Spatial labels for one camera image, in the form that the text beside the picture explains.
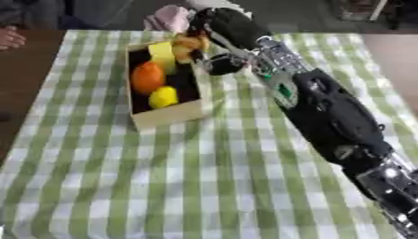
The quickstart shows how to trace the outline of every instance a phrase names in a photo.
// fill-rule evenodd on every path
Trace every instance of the yellow block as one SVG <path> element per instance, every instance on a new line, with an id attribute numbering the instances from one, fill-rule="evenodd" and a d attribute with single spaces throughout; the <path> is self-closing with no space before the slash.
<path id="1" fill-rule="evenodd" d="M 166 75 L 175 73 L 175 56 L 173 55 L 172 42 L 165 41 L 148 46 L 151 61 L 159 64 Z"/>

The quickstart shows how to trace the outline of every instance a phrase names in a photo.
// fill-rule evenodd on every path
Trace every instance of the cardboard box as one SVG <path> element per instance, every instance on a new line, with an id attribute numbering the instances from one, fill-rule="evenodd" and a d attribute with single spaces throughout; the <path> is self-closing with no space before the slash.
<path id="1" fill-rule="evenodd" d="M 166 78 L 166 85 L 177 89 L 178 105 L 152 109 L 148 105 L 148 96 L 141 95 L 132 89 L 131 73 L 134 67 L 151 59 L 147 50 L 149 44 L 153 43 L 126 48 L 126 89 L 130 114 L 136 129 L 139 131 L 144 128 L 202 118 L 202 95 L 192 64 L 178 64 L 176 73 Z"/>

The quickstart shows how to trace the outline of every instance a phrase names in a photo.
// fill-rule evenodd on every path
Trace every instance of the cable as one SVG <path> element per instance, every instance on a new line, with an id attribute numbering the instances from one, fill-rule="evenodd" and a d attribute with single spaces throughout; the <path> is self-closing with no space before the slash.
<path id="1" fill-rule="evenodd" d="M 131 4 L 133 3 L 133 0 L 128 0 L 125 2 L 125 4 L 119 8 L 115 15 L 113 15 L 113 17 L 109 18 L 107 21 L 105 21 L 101 27 L 106 27 L 107 25 L 109 25 L 115 18 L 117 18 L 124 10 L 126 10 L 126 8 L 128 8 Z"/>

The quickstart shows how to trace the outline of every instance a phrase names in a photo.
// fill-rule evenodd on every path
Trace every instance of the orange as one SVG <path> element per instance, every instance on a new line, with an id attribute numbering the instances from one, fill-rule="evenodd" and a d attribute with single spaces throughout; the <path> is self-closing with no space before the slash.
<path id="1" fill-rule="evenodd" d="M 131 75 L 132 87 L 138 93 L 149 95 L 165 84 L 162 68 L 153 62 L 136 66 Z"/>

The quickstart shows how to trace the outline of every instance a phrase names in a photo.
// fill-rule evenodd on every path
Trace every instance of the pink cloth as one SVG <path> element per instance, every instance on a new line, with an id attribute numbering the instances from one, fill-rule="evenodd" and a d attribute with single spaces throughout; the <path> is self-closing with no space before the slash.
<path id="1" fill-rule="evenodd" d="M 144 20 L 146 30 L 182 33 L 188 29 L 188 10 L 174 5 L 165 6 Z"/>

